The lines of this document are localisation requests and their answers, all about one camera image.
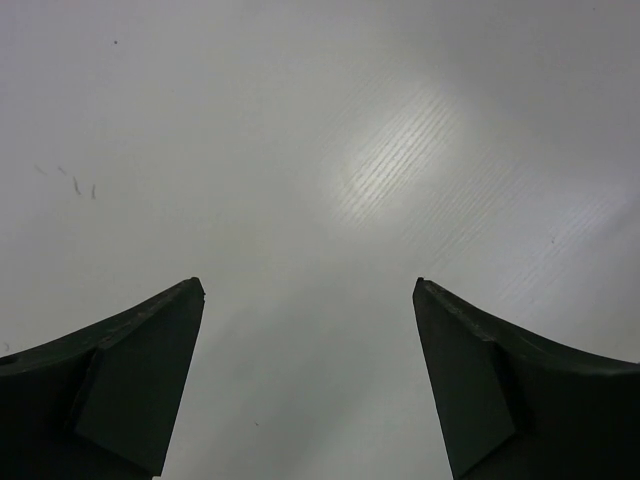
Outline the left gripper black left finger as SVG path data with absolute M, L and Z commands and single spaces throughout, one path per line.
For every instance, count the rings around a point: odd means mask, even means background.
M 205 306 L 192 277 L 1 358 L 4 479 L 156 479 Z

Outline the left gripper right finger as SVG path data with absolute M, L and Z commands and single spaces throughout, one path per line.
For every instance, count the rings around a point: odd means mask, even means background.
M 413 305 L 456 479 L 635 479 L 639 367 L 486 313 L 419 279 Z

